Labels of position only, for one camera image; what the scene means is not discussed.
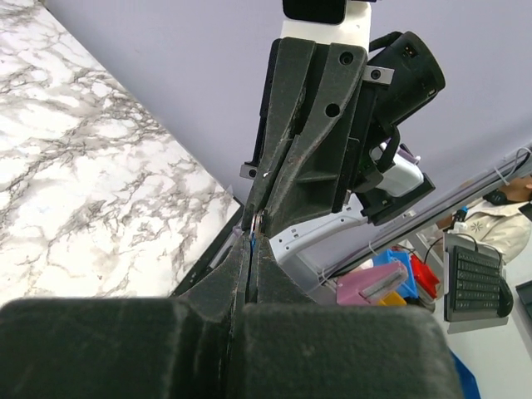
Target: blue plastic container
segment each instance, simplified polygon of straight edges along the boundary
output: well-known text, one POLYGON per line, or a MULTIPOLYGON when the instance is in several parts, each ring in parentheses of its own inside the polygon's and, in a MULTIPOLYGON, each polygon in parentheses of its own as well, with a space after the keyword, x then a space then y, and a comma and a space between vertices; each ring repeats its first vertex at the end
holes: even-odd
POLYGON ((455 360, 456 371, 458 372, 458 377, 460 377, 460 384, 462 385, 464 398, 481 399, 479 387, 476 384, 476 378, 473 373, 469 371, 469 368, 467 368, 453 352, 451 352, 451 355, 455 360))
POLYGON ((417 298, 417 286, 414 273, 412 272, 412 266, 410 264, 410 254, 406 252, 394 252, 387 249, 382 254, 373 258, 373 266, 380 266, 382 264, 389 264, 394 260, 398 260, 406 266, 408 270, 408 278, 406 281, 396 290, 403 298, 417 298))

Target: red object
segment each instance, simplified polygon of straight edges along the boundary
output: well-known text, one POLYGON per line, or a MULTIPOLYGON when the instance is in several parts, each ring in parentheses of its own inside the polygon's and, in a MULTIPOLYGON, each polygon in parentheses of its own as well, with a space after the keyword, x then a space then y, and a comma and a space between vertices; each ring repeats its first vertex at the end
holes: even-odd
POLYGON ((431 268, 424 264, 415 254, 412 254, 410 263, 417 283, 433 299, 436 299, 436 286, 440 283, 438 277, 436 277, 431 268))

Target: marble table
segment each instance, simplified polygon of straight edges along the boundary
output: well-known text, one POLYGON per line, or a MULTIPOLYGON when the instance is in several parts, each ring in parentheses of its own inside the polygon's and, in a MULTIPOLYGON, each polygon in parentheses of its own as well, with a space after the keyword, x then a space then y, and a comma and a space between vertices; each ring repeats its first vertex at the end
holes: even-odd
POLYGON ((0 306, 169 294, 240 205, 43 5, 0 20, 0 306))

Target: computer mouse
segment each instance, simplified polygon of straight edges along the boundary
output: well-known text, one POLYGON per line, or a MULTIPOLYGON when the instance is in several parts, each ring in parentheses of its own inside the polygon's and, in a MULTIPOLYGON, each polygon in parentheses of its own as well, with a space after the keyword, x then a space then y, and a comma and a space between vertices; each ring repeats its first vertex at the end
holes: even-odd
POLYGON ((504 278, 499 278, 499 308, 497 309, 497 315, 500 318, 505 318, 512 312, 514 307, 514 295, 510 289, 510 286, 504 278))

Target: white jacket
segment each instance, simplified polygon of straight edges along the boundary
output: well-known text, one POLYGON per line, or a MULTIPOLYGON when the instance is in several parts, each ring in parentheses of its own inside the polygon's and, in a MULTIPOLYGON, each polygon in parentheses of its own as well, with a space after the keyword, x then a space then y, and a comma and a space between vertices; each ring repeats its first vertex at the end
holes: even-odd
MULTIPOLYGON (((465 222, 468 231, 479 244, 488 244, 502 253, 504 264, 508 264, 519 255, 529 242, 532 224, 520 213, 519 208, 526 203, 494 206, 478 199, 468 208, 465 222)), ((436 226, 421 232, 429 243, 439 239, 443 233, 436 226)), ((443 255, 443 243, 440 241, 433 249, 443 255)))

